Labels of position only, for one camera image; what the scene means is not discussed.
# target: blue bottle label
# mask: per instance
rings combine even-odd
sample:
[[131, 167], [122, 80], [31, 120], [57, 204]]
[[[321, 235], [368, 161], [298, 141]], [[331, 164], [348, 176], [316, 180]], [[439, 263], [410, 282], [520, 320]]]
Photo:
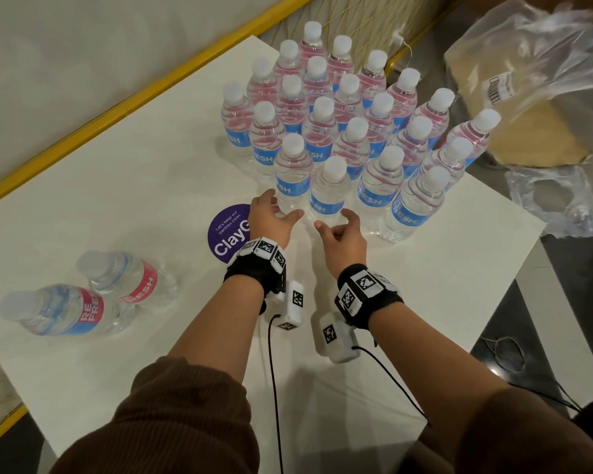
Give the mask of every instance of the blue bottle label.
[[373, 208], [384, 208], [395, 196], [395, 193], [388, 195], [377, 195], [373, 191], [367, 189], [362, 180], [358, 183], [358, 199], [365, 205]]
[[402, 118], [393, 118], [393, 132], [397, 133], [403, 130], [409, 124], [410, 119], [411, 115], [403, 116]]
[[271, 166], [274, 163], [274, 159], [277, 158], [277, 154], [281, 150], [281, 147], [276, 150], [261, 150], [253, 146], [253, 156], [255, 161], [266, 166]]
[[441, 138], [441, 135], [433, 136], [432, 138], [428, 138], [428, 149], [431, 151], [434, 150], [435, 146], [437, 145], [437, 142], [439, 141], [440, 138]]
[[404, 226], [421, 226], [422, 224], [426, 223], [430, 214], [427, 215], [419, 215], [409, 211], [409, 209], [404, 206], [402, 203], [402, 197], [397, 196], [393, 205], [391, 206], [391, 211], [393, 213], [393, 217]]
[[226, 134], [228, 135], [228, 140], [235, 146], [239, 148], [246, 148], [250, 146], [250, 138], [248, 137], [248, 131], [231, 131], [230, 129], [226, 129]]
[[301, 127], [302, 126], [303, 126], [303, 123], [287, 124], [287, 125], [285, 125], [286, 131], [288, 133], [298, 133], [299, 135], [301, 134]]
[[299, 182], [283, 181], [279, 176], [275, 176], [275, 178], [277, 181], [277, 189], [286, 196], [301, 196], [307, 193], [310, 189], [310, 175], [307, 175], [307, 178]]
[[345, 200], [341, 201], [340, 203], [335, 204], [327, 204], [322, 203], [316, 197], [310, 193], [310, 206], [314, 211], [321, 214], [332, 215], [338, 213], [341, 209], [343, 209], [343, 205], [345, 204]]
[[80, 287], [79, 290], [81, 291], [81, 299], [83, 301], [79, 319], [61, 334], [86, 334], [93, 330], [95, 326], [99, 324], [101, 318], [103, 318], [103, 309], [105, 308], [103, 298], [82, 287]]
[[312, 157], [312, 161], [315, 163], [321, 163], [331, 156], [332, 144], [333, 143], [330, 143], [327, 146], [314, 146], [310, 143], [306, 143], [305, 150]]
[[348, 166], [347, 167], [347, 174], [353, 181], [354, 179], [358, 179], [362, 174], [362, 170], [365, 168], [364, 164], [360, 166]]
[[419, 163], [418, 164], [410, 164], [410, 165], [406, 165], [402, 167], [402, 170], [404, 171], [404, 179], [409, 179], [413, 177], [413, 173], [415, 171], [417, 171], [417, 168], [419, 167]]
[[384, 147], [386, 146], [386, 141], [383, 142], [376, 142], [376, 143], [369, 143], [371, 145], [371, 150], [369, 151], [369, 158], [378, 158]]

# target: water bottle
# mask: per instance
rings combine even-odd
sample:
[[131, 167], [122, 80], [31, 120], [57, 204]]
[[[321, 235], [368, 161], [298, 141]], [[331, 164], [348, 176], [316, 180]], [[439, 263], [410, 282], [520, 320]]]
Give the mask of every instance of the water bottle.
[[393, 97], [388, 93], [379, 93], [374, 102], [365, 112], [365, 118], [369, 122], [367, 137], [371, 143], [369, 158], [377, 158], [384, 150], [387, 141], [393, 134]]
[[274, 174], [281, 212], [288, 214], [301, 207], [307, 199], [312, 174], [312, 158], [305, 150], [301, 135], [288, 133], [283, 138], [283, 147], [274, 159]]
[[332, 146], [332, 157], [340, 156], [347, 163], [347, 174], [354, 181], [360, 177], [369, 160], [369, 123], [364, 118], [352, 118], [347, 129], [336, 138]]
[[295, 74], [299, 78], [303, 76], [303, 66], [301, 65], [301, 56], [298, 53], [297, 42], [293, 39], [286, 39], [281, 42], [279, 47], [279, 58], [272, 69], [277, 83], [281, 83], [284, 76]]
[[301, 65], [307, 66], [310, 58], [313, 56], [322, 56], [327, 58], [327, 52], [321, 39], [323, 27], [318, 21], [308, 21], [303, 27], [303, 39], [301, 40], [300, 55]]
[[340, 79], [345, 73], [353, 73], [352, 39], [338, 35], [334, 39], [334, 49], [327, 58], [327, 76], [332, 82], [334, 93], [338, 91]]
[[466, 159], [466, 168], [481, 156], [490, 143], [490, 131], [501, 122], [501, 115], [496, 111], [484, 109], [473, 120], [461, 123], [450, 130], [446, 137], [446, 144], [456, 138], [464, 138], [472, 143], [472, 153]]
[[421, 176], [434, 166], [441, 166], [448, 171], [450, 181], [445, 190], [448, 191], [458, 182], [466, 171], [466, 158], [472, 153], [472, 143], [465, 138], [455, 138], [441, 150], [435, 150], [425, 156], [413, 176]]
[[303, 78], [303, 91], [310, 112], [314, 110], [314, 102], [317, 98], [325, 96], [330, 100], [334, 99], [332, 84], [327, 77], [327, 62], [323, 57], [313, 56], [307, 62], [307, 71]]
[[379, 158], [367, 162], [353, 203], [364, 233], [375, 232], [378, 217], [400, 189], [404, 181], [403, 159], [401, 148], [387, 146]]
[[301, 78], [295, 74], [285, 75], [277, 100], [277, 117], [286, 127], [286, 131], [300, 135], [303, 120], [309, 113], [310, 108], [301, 89]]
[[328, 158], [323, 164], [323, 169], [313, 176], [310, 189], [310, 217], [334, 226], [352, 187], [345, 158]]
[[314, 111], [303, 121], [305, 150], [312, 157], [315, 169], [332, 156], [332, 145], [338, 136], [338, 124], [334, 119], [334, 102], [329, 98], [318, 98]]
[[393, 132], [397, 133], [409, 124], [409, 119], [417, 107], [417, 84], [419, 71], [405, 68], [400, 73], [398, 82], [386, 91], [393, 96]]
[[435, 166], [405, 182], [391, 203], [391, 209], [378, 221], [380, 236], [388, 241], [408, 239], [441, 208], [449, 179], [445, 168]]
[[233, 145], [247, 148], [250, 146], [248, 130], [253, 123], [253, 106], [237, 81], [227, 81], [222, 87], [222, 94], [222, 123], [226, 135]]
[[360, 79], [360, 97], [365, 109], [371, 108], [377, 94], [386, 90], [386, 53], [380, 50], [373, 50], [369, 54], [367, 64], [358, 73]]
[[134, 306], [68, 284], [13, 291], [0, 302], [1, 318], [19, 322], [40, 336], [117, 333], [129, 326], [134, 311]]
[[424, 116], [417, 116], [411, 119], [406, 129], [390, 137], [389, 145], [399, 146], [404, 151], [402, 168], [405, 178], [410, 178], [424, 160], [428, 151], [428, 135], [431, 134], [432, 129], [431, 120]]
[[269, 101], [272, 104], [279, 98], [277, 80], [272, 74], [272, 65], [266, 58], [255, 58], [252, 64], [253, 76], [250, 77], [246, 94], [253, 105], [260, 101]]
[[413, 116], [426, 116], [433, 122], [433, 130], [428, 137], [429, 150], [435, 149], [441, 135], [448, 129], [450, 114], [448, 109], [455, 100], [455, 94], [448, 88], [440, 88], [430, 101], [418, 106]]
[[274, 106], [269, 101], [261, 101], [255, 106], [255, 120], [250, 127], [250, 144], [257, 172], [261, 176], [272, 175], [272, 164], [281, 149], [281, 141], [286, 128], [275, 116]]
[[334, 95], [334, 118], [338, 123], [338, 130], [342, 133], [347, 123], [356, 116], [362, 116], [362, 100], [358, 88], [360, 80], [351, 73], [345, 73], [340, 78], [340, 86]]
[[176, 281], [129, 253], [86, 251], [76, 263], [97, 294], [125, 304], [161, 308], [174, 300]]

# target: plastic bag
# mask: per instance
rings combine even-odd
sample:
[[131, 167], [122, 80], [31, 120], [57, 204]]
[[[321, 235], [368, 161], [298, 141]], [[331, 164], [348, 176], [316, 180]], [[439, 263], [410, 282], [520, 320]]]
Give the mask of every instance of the plastic bag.
[[547, 13], [507, 0], [444, 55], [470, 114], [497, 110], [506, 124], [536, 102], [593, 88], [593, 10]]
[[581, 167], [515, 168], [505, 178], [512, 201], [547, 223], [545, 234], [593, 236], [593, 190]]

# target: white table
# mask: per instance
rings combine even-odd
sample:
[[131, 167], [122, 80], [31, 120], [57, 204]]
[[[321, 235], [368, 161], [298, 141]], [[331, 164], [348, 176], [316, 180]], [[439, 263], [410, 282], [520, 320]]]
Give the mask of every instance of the white table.
[[[117, 337], [36, 337], [0, 319], [0, 364], [57, 454], [111, 418], [137, 371], [167, 352], [220, 285], [224, 264], [208, 249], [209, 223], [261, 192], [235, 165], [219, 119], [221, 86], [245, 83], [260, 55], [273, 61], [277, 52], [245, 40], [0, 200], [0, 298], [56, 282], [83, 286], [74, 262], [88, 249], [160, 257], [182, 280], [174, 308]], [[469, 351], [542, 228], [466, 175], [408, 242], [369, 239], [369, 265]], [[424, 421], [368, 356], [333, 365], [319, 354], [310, 319], [317, 327], [331, 309], [334, 283], [311, 225], [295, 227], [287, 254], [288, 277], [305, 285], [307, 316], [301, 328], [272, 335], [286, 471], [388, 470]], [[264, 473], [278, 470], [267, 328], [262, 317], [244, 380]], [[358, 340], [373, 346], [367, 332]]]

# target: lying water bottle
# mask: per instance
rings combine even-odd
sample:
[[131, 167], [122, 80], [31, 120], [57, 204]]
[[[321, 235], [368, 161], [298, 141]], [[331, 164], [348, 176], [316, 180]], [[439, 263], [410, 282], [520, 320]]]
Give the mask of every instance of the lying water bottle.
[[472, 143], [465, 138], [455, 138], [441, 150], [435, 150], [425, 156], [422, 164], [413, 173], [421, 176], [434, 166], [441, 166], [448, 171], [450, 181], [445, 190], [448, 191], [466, 172], [466, 158], [472, 153]]
[[358, 72], [360, 79], [360, 97], [365, 109], [371, 108], [377, 94], [386, 90], [386, 53], [380, 50], [373, 50], [369, 54], [367, 64]]
[[440, 88], [430, 101], [418, 106], [413, 116], [426, 116], [433, 122], [433, 130], [428, 137], [429, 150], [435, 149], [441, 135], [448, 129], [450, 114], [448, 110], [455, 100], [455, 94], [448, 88]]
[[417, 116], [411, 119], [405, 129], [389, 139], [389, 145], [399, 146], [404, 151], [402, 168], [405, 178], [410, 178], [425, 158], [428, 151], [427, 139], [432, 129], [431, 120]]
[[334, 99], [332, 84], [327, 77], [327, 62], [323, 57], [314, 56], [307, 62], [307, 71], [303, 78], [303, 91], [310, 112], [314, 110], [314, 102], [317, 98], [325, 96], [330, 100]]
[[252, 69], [253, 76], [250, 77], [246, 87], [248, 99], [253, 105], [261, 101], [275, 104], [279, 98], [279, 87], [272, 74], [272, 65], [266, 58], [255, 58]]
[[367, 137], [371, 143], [369, 158], [377, 158], [384, 150], [387, 141], [393, 134], [393, 97], [388, 93], [379, 93], [374, 102], [365, 112], [365, 118], [369, 122]]
[[338, 35], [334, 39], [334, 49], [327, 58], [327, 76], [332, 82], [334, 93], [338, 91], [340, 79], [345, 73], [353, 73], [352, 39]]
[[413, 68], [405, 68], [400, 73], [398, 82], [391, 85], [386, 91], [393, 96], [393, 132], [397, 133], [409, 124], [409, 119], [417, 108], [417, 84], [419, 83], [419, 71]]
[[441, 208], [450, 175], [435, 166], [405, 182], [391, 209], [378, 222], [378, 232], [388, 241], [404, 241]]
[[338, 131], [342, 133], [347, 123], [356, 116], [362, 116], [362, 100], [358, 88], [360, 80], [351, 73], [346, 73], [340, 79], [340, 86], [334, 95], [334, 118], [338, 122]]
[[272, 73], [279, 86], [281, 86], [281, 80], [284, 76], [289, 74], [295, 74], [299, 78], [303, 76], [301, 56], [298, 53], [298, 45], [295, 40], [286, 39], [281, 42], [281, 46], [279, 46], [279, 58], [274, 63]]
[[40, 336], [117, 333], [130, 325], [134, 311], [134, 306], [68, 284], [13, 291], [0, 302], [1, 318]]
[[327, 58], [327, 52], [321, 39], [323, 27], [318, 21], [308, 21], [303, 27], [303, 39], [299, 47], [301, 55], [301, 65], [307, 66], [310, 58], [313, 56], [322, 56]]
[[301, 89], [301, 78], [295, 74], [286, 75], [281, 82], [281, 94], [277, 100], [277, 117], [288, 133], [301, 134], [303, 120], [310, 113]]
[[305, 150], [312, 157], [315, 169], [332, 155], [332, 145], [337, 136], [334, 102], [329, 98], [318, 98], [314, 103], [314, 111], [303, 121]]
[[347, 163], [347, 174], [354, 181], [360, 177], [367, 161], [369, 161], [369, 140], [367, 130], [369, 123], [364, 118], [352, 118], [347, 129], [340, 134], [332, 146], [332, 157], [340, 156]]
[[387, 146], [380, 157], [367, 162], [353, 203], [364, 233], [375, 232], [378, 218], [400, 189], [404, 181], [403, 159], [401, 148]]
[[222, 87], [222, 94], [222, 123], [228, 140], [238, 148], [247, 148], [250, 146], [248, 130], [253, 123], [253, 106], [237, 81], [227, 81]]
[[178, 288], [173, 276], [129, 253], [86, 251], [76, 268], [90, 289], [125, 304], [160, 308], [174, 300]]
[[286, 128], [277, 119], [274, 106], [269, 101], [261, 101], [255, 106], [255, 120], [250, 127], [250, 144], [257, 172], [261, 176], [271, 176], [272, 165], [281, 149], [281, 141]]
[[468, 140], [473, 145], [473, 150], [466, 159], [466, 168], [481, 156], [490, 143], [490, 131], [501, 122], [501, 115], [491, 109], [484, 109], [473, 120], [461, 123], [450, 130], [446, 137], [446, 144], [452, 143], [456, 138]]
[[274, 174], [277, 183], [277, 204], [282, 213], [288, 214], [302, 207], [310, 190], [312, 158], [305, 150], [303, 137], [288, 133], [283, 146], [274, 159]]
[[347, 163], [340, 156], [332, 156], [323, 169], [313, 175], [310, 189], [310, 217], [334, 226], [338, 213], [352, 188], [347, 174]]

